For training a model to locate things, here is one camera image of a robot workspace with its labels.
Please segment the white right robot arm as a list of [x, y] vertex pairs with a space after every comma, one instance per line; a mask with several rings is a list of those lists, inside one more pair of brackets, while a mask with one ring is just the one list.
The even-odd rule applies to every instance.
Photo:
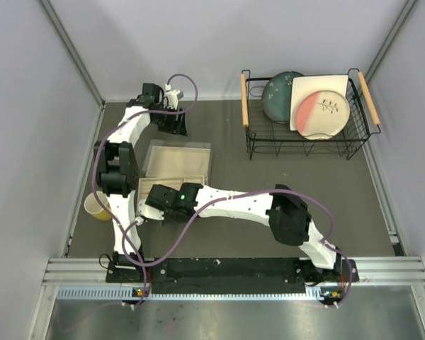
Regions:
[[273, 238], [297, 247], [307, 255], [298, 269], [310, 283], [346, 280], [352, 266], [344, 261], [341, 250], [317, 229], [305, 195], [297, 195], [284, 185], [274, 189], [244, 193], [225, 191], [199, 183], [183, 183], [180, 189], [157, 184], [137, 204], [139, 213], [151, 220], [186, 222], [197, 217], [227, 217], [255, 222], [268, 227]]

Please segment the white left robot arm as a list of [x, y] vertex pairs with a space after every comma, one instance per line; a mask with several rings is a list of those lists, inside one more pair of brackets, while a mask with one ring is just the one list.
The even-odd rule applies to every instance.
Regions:
[[95, 184], [107, 197], [113, 216], [115, 244], [111, 269], [121, 268], [132, 281], [146, 274], [146, 263], [138, 259], [141, 240], [137, 230], [123, 231], [136, 220], [135, 194], [139, 183], [139, 169], [134, 146], [143, 130], [154, 123], [158, 130], [172, 135], [187, 135], [185, 114], [179, 108], [183, 92], [167, 83], [164, 87], [144, 83], [142, 93], [129, 100], [117, 128], [107, 135], [105, 142], [94, 146]]

